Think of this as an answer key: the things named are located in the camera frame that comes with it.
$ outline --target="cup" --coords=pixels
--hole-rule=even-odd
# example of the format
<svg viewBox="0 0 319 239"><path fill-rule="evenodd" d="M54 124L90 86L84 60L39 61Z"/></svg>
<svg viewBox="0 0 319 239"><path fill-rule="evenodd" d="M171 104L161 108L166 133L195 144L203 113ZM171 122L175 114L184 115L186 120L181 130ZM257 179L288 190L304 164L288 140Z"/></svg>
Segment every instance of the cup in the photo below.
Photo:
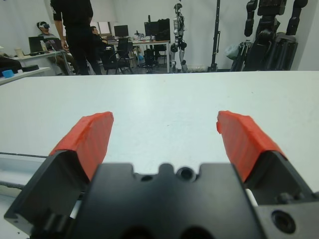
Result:
<svg viewBox="0 0 319 239"><path fill-rule="evenodd" d="M23 51L21 48L15 48L15 53L16 55L18 56L18 58L23 58L24 57L24 54L23 54Z"/></svg>

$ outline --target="robot leg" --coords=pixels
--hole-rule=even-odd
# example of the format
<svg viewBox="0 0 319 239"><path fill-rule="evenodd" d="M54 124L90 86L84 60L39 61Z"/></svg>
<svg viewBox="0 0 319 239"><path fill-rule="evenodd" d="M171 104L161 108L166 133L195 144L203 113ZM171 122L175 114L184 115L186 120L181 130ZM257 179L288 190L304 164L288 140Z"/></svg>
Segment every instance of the robot leg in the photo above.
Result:
<svg viewBox="0 0 319 239"><path fill-rule="evenodd" d="M181 48L179 51L179 59L180 59L180 64L181 64L181 70L183 73L187 73L187 65L186 61L184 60L184 55L185 55L185 48L187 47L187 44L185 42L181 43Z"/></svg>
<svg viewBox="0 0 319 239"><path fill-rule="evenodd" d="M178 51L178 47L175 43L173 43L170 47L170 71L172 73L176 72L176 61L175 61L175 53Z"/></svg>

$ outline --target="man sitting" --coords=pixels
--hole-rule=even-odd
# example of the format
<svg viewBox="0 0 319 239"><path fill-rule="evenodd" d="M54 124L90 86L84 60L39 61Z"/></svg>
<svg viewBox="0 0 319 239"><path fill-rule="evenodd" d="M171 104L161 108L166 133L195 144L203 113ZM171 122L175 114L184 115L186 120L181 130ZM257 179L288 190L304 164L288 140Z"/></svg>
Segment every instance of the man sitting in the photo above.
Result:
<svg viewBox="0 0 319 239"><path fill-rule="evenodd" d="M45 21L38 22L36 24L36 26L42 32L42 34L40 34L39 36L43 36L44 39L48 39L48 38L57 38L57 39L59 39L58 37L56 37L55 35L53 35L53 34L51 34L49 32L50 25L47 24ZM50 46L50 44L48 44L48 43L47 43L47 48L53 50L52 46ZM70 62L72 64L75 72L77 73L79 69L78 69L78 66L77 66L74 58L72 56L68 55L68 54L65 54L65 57L66 57L67 62ZM63 72L64 75L66 75L66 76L68 75L68 71L66 69L63 56L58 55L56 57L48 57L48 59L49 59L49 61L51 63L54 63L58 67L60 67L60 69L61 69L61 71Z"/></svg>
<svg viewBox="0 0 319 239"><path fill-rule="evenodd" d="M95 26L91 26L92 33L93 33L93 41L95 46L95 52L97 59L100 59L100 55L103 54L103 51L106 49L106 47L111 47L114 50L113 45L109 45L108 41L103 39L99 35L99 31Z"/></svg>

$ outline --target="computer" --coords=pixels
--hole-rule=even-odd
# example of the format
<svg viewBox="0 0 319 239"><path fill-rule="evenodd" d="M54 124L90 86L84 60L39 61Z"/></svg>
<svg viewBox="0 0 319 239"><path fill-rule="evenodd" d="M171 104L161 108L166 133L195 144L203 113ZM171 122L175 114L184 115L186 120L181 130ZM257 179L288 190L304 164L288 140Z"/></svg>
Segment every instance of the computer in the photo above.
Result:
<svg viewBox="0 0 319 239"><path fill-rule="evenodd" d="M49 42L55 51L64 51L61 40L59 38L46 38L44 42Z"/></svg>
<svg viewBox="0 0 319 239"><path fill-rule="evenodd" d="M41 41L44 41L43 36L29 37L30 53L43 51Z"/></svg>
<svg viewBox="0 0 319 239"><path fill-rule="evenodd" d="M156 36L159 33L159 23L157 21L144 22L145 36Z"/></svg>
<svg viewBox="0 0 319 239"><path fill-rule="evenodd" d="M114 26L115 36L123 37L129 35L129 28L127 25L123 26Z"/></svg>
<svg viewBox="0 0 319 239"><path fill-rule="evenodd" d="M170 41L170 23L169 18L158 20L159 32L156 35L156 41Z"/></svg>

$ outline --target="person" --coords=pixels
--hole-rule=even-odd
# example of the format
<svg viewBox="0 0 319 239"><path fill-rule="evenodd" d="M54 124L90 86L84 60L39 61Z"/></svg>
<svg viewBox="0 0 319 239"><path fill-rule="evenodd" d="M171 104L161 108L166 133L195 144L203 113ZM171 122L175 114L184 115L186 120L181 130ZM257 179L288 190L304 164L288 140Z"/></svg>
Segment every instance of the person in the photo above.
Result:
<svg viewBox="0 0 319 239"><path fill-rule="evenodd" d="M36 24L36 26L39 28L39 30L42 32L40 35L38 36L43 36L44 39L48 39L48 38L57 38L54 34L50 33L49 29L50 29L50 25L47 24L45 21L41 21L41 22L38 22ZM46 46L47 48L50 50L52 49L52 46L50 45L50 43L46 43ZM78 73L79 69L78 69L78 65L76 64L74 58L68 54L65 54L65 58L66 58L66 61L71 63L71 65L73 66L74 68L74 71L76 73ZM68 70L65 66L65 62L64 62L64 59L63 59L63 56L61 55L58 55L56 57L48 57L49 61L51 63L54 63L56 64L60 69L61 71L63 72L64 75L69 75L68 74Z"/></svg>
<svg viewBox="0 0 319 239"><path fill-rule="evenodd" d="M89 75L86 60L96 75L101 75L97 62L90 23L93 10L90 0L51 0L54 24L58 30L61 44L70 52L79 66L81 75ZM66 40L63 38L63 26Z"/></svg>
<svg viewBox="0 0 319 239"><path fill-rule="evenodd" d="M104 40L100 35L99 35L99 31L96 28L96 26L91 26L91 30L93 33L93 44L95 47L95 54L96 54L96 58L100 59L100 55L103 54L103 51L106 49L106 47L110 46L108 45L108 41Z"/></svg>

